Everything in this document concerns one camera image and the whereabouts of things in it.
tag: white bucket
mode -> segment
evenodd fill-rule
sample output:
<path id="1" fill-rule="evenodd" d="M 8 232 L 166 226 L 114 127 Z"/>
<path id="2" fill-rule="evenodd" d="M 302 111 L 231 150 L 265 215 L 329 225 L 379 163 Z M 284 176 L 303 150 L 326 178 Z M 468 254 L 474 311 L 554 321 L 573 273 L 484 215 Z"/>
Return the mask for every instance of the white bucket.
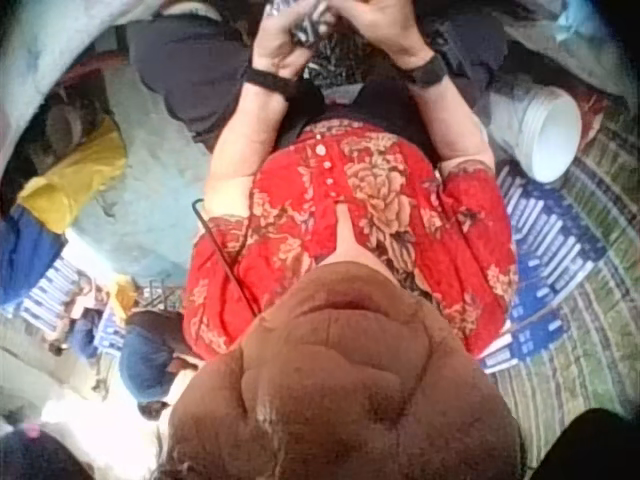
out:
<path id="1" fill-rule="evenodd" d="M 489 132 L 534 180 L 557 180 L 571 165 L 582 132 L 575 100 L 564 90 L 532 83 L 490 92 Z"/>

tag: black pants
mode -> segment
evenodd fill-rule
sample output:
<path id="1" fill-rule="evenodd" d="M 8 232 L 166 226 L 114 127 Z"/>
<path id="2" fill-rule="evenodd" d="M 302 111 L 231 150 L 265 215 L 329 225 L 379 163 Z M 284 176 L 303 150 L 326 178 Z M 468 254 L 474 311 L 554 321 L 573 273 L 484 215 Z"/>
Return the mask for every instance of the black pants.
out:
<path id="1" fill-rule="evenodd" d="M 500 23 L 487 15 L 457 15 L 425 26 L 444 56 L 456 85 L 471 107 L 487 88 L 506 54 Z M 239 33 L 210 18 L 157 17 L 127 27 L 132 64 L 143 83 L 164 97 L 169 114 L 183 122 L 195 141 L 211 147 L 235 108 L 250 51 Z M 367 82 L 352 105 L 328 109 L 322 92 L 302 82 L 289 104 L 277 140 L 291 144 L 309 123 L 352 118 L 399 135 L 426 153 L 431 142 L 405 84 L 393 78 Z"/>

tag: red blouse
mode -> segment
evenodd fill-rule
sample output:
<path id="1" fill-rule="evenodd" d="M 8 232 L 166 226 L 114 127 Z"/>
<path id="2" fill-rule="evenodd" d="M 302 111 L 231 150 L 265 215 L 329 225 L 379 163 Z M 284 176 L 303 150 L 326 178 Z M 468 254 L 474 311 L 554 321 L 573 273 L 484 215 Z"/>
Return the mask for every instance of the red blouse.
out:
<path id="1" fill-rule="evenodd" d="M 504 325 L 517 274 L 494 176 L 479 162 L 464 165 L 441 181 L 409 142 L 368 125 L 326 121 L 267 159 L 254 179 L 249 218 L 209 223 L 260 312 L 335 251 L 336 202 L 344 202 L 358 244 L 402 287 L 435 303 L 478 355 Z M 210 359 L 252 321 L 201 235 L 187 280 L 187 341 Z"/>

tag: smartwatch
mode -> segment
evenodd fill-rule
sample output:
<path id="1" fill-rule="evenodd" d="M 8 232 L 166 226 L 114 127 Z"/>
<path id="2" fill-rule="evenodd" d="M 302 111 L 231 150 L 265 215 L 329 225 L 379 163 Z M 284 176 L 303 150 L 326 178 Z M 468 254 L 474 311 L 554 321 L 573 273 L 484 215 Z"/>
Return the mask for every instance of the smartwatch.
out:
<path id="1" fill-rule="evenodd" d="M 424 65 L 411 70 L 400 69 L 405 80 L 417 87 L 429 88 L 439 84 L 447 76 L 447 66 L 437 53 Z"/>

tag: hand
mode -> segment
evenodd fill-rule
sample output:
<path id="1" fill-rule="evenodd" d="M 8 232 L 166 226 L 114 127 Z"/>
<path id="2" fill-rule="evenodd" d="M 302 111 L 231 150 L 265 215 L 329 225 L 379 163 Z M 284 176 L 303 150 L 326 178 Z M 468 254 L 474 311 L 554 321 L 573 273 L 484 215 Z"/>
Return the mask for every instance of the hand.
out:
<path id="1" fill-rule="evenodd" d="M 416 24 L 411 0 L 329 0 L 329 6 L 400 68 L 417 68 L 433 56 Z"/>
<path id="2" fill-rule="evenodd" d="M 313 5 L 313 0 L 302 0 L 275 17 L 262 19 L 253 46 L 253 68 L 292 80 L 300 75 L 312 52 L 293 43 L 291 29 L 304 19 Z"/>

